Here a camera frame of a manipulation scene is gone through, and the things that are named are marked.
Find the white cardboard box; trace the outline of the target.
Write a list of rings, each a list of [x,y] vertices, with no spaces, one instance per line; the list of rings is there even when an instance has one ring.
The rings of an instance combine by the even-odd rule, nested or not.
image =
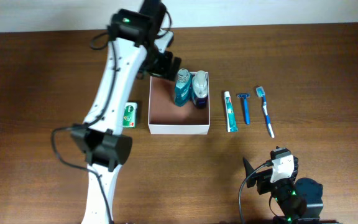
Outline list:
[[[211,125],[210,100],[205,108],[197,108],[192,100],[177,106],[173,100],[175,83],[150,78],[148,125],[151,134],[208,134]]]

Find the teal mouthwash bottle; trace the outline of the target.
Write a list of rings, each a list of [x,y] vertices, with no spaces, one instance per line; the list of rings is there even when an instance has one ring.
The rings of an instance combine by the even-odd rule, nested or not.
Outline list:
[[[177,73],[177,80],[175,84],[175,104],[183,106],[187,103],[190,97],[191,73],[185,69],[179,69]]]

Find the green soap box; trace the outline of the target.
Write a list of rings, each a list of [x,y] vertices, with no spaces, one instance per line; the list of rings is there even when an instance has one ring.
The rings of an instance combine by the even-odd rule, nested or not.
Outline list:
[[[135,128],[137,122],[137,103],[128,102],[124,108],[124,119],[122,126],[124,128]]]

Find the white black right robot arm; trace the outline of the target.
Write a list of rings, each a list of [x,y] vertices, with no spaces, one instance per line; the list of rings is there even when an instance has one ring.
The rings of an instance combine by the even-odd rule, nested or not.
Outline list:
[[[254,169],[247,159],[243,159],[246,178],[239,193],[244,187],[257,187],[260,195],[269,194],[268,204],[275,201],[283,215],[274,215],[273,223],[319,223],[323,209],[323,185],[310,178],[297,179],[298,158],[293,158],[294,170],[290,177],[271,182],[273,162],[266,161]]]

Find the clear bottle dark liquid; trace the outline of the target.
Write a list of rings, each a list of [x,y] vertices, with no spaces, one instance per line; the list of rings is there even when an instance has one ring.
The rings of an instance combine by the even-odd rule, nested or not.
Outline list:
[[[192,79],[192,102],[198,109],[206,107],[208,102],[208,76],[205,71],[197,71]]]

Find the blue white toothbrush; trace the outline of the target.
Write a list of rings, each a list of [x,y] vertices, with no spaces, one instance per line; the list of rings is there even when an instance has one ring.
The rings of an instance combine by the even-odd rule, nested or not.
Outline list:
[[[270,122],[269,113],[267,111],[267,99],[266,99],[265,91],[264,91],[262,86],[258,86],[255,90],[256,90],[257,96],[262,99],[262,110],[264,112],[268,133],[269,133],[271,138],[274,138],[275,135],[274,135],[274,132],[273,132],[272,124]]]

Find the blue disposable razor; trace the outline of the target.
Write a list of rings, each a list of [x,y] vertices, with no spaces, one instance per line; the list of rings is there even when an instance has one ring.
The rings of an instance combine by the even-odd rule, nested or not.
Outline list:
[[[242,99],[243,109],[244,109],[244,121],[246,125],[250,125],[250,116],[247,99],[250,97],[249,93],[239,93],[237,97]]]

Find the white teal toothpaste tube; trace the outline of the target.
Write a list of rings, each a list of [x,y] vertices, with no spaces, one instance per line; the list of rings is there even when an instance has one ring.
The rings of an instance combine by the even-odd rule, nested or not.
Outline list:
[[[231,96],[228,91],[224,92],[224,103],[226,109],[227,131],[229,133],[238,132]]]

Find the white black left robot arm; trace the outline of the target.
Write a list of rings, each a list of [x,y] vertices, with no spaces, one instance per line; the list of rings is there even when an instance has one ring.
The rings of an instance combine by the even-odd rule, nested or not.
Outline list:
[[[108,56],[96,98],[82,124],[69,127],[85,155],[88,193],[83,223],[113,223],[118,173],[127,161],[132,138],[122,133],[124,109],[134,81],[145,74],[174,81],[181,60],[167,51],[173,32],[161,25],[169,15],[161,1],[144,1],[139,11],[120,9],[108,24]]]

